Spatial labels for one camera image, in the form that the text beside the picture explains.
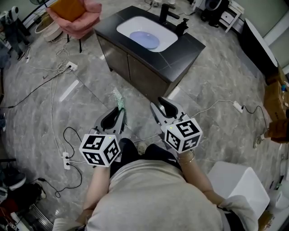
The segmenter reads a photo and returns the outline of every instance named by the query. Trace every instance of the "black faucet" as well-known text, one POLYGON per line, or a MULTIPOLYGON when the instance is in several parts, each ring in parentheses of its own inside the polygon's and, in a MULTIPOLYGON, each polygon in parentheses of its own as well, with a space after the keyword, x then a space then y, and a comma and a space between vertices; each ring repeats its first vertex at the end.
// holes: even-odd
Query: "black faucet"
POLYGON ((168 15, 171 16, 171 17, 173 17, 173 18, 175 18, 175 19, 179 19, 179 18, 180 18, 180 16, 178 16, 178 15, 170 12, 170 11, 168 10, 169 8, 175 9, 175 7, 173 7, 173 6, 171 6, 171 5, 168 5, 168 4, 165 4, 165 3, 162 5, 161 14, 160 14, 159 20, 158 20, 158 22, 159 22, 160 24, 166 23, 166 21, 167 21, 167 16, 168 16, 168 15))

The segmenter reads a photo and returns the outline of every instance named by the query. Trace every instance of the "black countertop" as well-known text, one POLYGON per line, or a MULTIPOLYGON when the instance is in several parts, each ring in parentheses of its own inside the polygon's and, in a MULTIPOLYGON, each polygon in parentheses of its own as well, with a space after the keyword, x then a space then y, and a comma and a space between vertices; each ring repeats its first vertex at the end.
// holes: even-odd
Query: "black countertop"
MULTIPOLYGON (((135 16, 143 16, 158 22, 159 16, 143 9, 130 6, 101 20, 95 27, 96 34, 107 39, 119 48, 156 72, 166 82, 173 82, 197 58, 205 45, 188 33, 162 52, 152 52, 117 31, 117 26, 135 16)), ((167 22, 167 29, 175 31, 176 26, 167 22)))

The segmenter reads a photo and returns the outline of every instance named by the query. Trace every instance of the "white sink basin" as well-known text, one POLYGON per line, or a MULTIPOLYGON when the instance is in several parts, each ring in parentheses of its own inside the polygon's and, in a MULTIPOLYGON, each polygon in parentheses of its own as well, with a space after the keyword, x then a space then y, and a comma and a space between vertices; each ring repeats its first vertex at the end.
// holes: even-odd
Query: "white sink basin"
POLYGON ((177 40, 177 35, 174 32, 141 16, 133 17, 118 25, 117 31, 128 38, 135 31, 144 31, 155 35, 159 39, 159 46, 155 49, 148 49, 152 52, 164 51, 177 40))

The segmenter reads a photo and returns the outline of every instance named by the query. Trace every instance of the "cabinet door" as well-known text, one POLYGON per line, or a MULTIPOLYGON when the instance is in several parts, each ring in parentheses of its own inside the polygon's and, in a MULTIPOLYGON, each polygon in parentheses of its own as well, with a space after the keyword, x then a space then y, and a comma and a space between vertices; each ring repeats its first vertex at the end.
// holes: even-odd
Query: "cabinet door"
POLYGON ((100 36, 98 36, 98 40, 108 67, 130 82, 127 53, 100 36))
POLYGON ((158 103, 158 97, 164 96, 168 84, 129 54, 127 58, 130 67, 131 84, 150 101, 158 103))

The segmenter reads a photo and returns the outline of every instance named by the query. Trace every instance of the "blue plate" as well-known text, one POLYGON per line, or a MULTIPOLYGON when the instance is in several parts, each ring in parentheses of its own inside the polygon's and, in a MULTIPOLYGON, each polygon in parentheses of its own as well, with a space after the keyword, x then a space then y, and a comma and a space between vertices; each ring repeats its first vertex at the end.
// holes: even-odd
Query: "blue plate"
POLYGON ((147 49, 154 49, 159 46, 159 39, 155 35, 143 31, 135 31, 131 33, 130 39, 147 49))

